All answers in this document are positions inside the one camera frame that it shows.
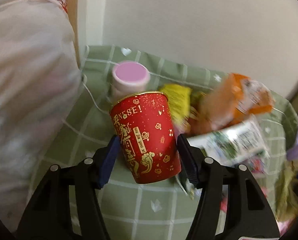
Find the white green milk carton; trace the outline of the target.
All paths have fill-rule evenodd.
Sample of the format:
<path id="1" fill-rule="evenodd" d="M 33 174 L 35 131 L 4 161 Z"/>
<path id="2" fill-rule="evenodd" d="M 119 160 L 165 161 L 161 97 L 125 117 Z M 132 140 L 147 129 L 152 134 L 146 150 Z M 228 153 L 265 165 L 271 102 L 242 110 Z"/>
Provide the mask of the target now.
<path id="1" fill-rule="evenodd" d="M 244 163 L 256 172 L 264 172 L 270 158 L 262 129 L 254 115 L 228 128 L 190 137 L 188 142 L 224 166 Z"/>

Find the orange snack bag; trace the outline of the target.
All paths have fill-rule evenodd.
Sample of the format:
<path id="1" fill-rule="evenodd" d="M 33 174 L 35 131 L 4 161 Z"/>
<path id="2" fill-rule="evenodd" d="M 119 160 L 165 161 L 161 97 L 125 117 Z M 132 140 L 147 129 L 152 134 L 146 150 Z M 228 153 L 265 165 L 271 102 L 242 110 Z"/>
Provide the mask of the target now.
<path id="1" fill-rule="evenodd" d="M 231 73 L 212 92 L 192 100 L 189 135 L 206 134 L 238 124 L 251 115 L 270 112 L 270 90 L 247 76 Z"/>

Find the red paper cup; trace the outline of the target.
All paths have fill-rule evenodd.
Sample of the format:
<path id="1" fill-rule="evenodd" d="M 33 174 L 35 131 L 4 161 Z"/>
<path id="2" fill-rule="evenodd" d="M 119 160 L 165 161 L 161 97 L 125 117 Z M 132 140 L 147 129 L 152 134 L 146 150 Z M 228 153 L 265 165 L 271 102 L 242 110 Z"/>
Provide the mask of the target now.
<path id="1" fill-rule="evenodd" d="M 164 93 L 126 96 L 112 107 L 110 117 L 136 183 L 155 183 L 181 171 L 168 98 Z"/>

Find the green plastic trash bag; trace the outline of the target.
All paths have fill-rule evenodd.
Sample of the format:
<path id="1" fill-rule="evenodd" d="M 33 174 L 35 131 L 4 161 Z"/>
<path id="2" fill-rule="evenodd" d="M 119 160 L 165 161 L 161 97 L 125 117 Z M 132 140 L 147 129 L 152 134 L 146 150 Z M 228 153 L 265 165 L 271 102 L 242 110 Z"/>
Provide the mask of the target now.
<path id="1" fill-rule="evenodd" d="M 286 160 L 275 189 L 276 219 L 278 222 L 294 219 L 298 215 L 298 197 L 293 191 L 297 174 L 298 160 Z"/>

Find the green checkered bedsheet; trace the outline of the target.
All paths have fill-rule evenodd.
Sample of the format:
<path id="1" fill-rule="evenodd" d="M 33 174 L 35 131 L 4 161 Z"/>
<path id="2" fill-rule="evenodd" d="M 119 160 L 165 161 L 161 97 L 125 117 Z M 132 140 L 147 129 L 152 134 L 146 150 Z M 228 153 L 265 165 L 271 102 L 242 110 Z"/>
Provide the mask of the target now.
<path id="1" fill-rule="evenodd" d="M 129 60 L 143 64 L 150 72 L 148 85 L 157 90 L 166 83 L 178 83 L 198 92 L 210 92 L 226 76 L 224 72 L 174 63 L 143 51 L 117 46 L 88 46 L 84 54 L 84 87 L 63 127 L 33 171 L 34 190 L 52 164 L 76 165 L 106 146 L 114 133 L 109 117 L 111 70 L 114 64 Z M 266 174 L 258 183 L 266 190 L 268 202 L 276 206 L 276 182 L 286 160 L 286 150 L 295 141 L 298 116 L 290 102 L 274 94 L 270 113 L 258 116 L 270 159 Z M 108 184 L 97 199 L 112 239 L 184 239 L 189 231 L 198 201 L 191 199 L 174 179 L 138 185 L 123 156 L 115 162 Z"/>

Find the yellow snack wrapper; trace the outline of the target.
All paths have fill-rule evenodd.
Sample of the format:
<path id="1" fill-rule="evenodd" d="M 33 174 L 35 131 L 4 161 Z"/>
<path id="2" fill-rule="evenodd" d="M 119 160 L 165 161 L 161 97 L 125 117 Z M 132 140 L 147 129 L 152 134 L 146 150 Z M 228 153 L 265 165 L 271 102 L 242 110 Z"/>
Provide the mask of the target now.
<path id="1" fill-rule="evenodd" d="M 175 83 L 168 83 L 160 88 L 168 98 L 168 106 L 172 121 L 178 129 L 183 131 L 188 126 L 188 117 L 190 114 L 190 96 L 192 89 Z"/>

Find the white plastic bag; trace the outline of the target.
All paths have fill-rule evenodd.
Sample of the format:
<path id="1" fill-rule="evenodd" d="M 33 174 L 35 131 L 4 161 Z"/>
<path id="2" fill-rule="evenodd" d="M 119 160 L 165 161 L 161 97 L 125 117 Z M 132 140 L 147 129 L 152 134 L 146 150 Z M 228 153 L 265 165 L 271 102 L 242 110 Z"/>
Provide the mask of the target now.
<path id="1" fill-rule="evenodd" d="M 12 232 L 81 86 L 74 39 L 67 0 L 0 0 L 0 220 Z"/>

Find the pink capped bottle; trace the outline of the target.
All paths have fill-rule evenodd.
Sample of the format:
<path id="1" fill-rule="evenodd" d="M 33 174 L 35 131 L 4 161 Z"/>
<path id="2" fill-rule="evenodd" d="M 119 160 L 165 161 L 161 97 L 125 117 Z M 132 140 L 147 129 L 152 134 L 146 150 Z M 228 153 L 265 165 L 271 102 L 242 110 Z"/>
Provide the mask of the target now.
<path id="1" fill-rule="evenodd" d="M 144 92 L 150 81 L 150 72 L 135 61 L 122 61 L 112 69 L 112 102 L 116 103 L 125 96 Z"/>

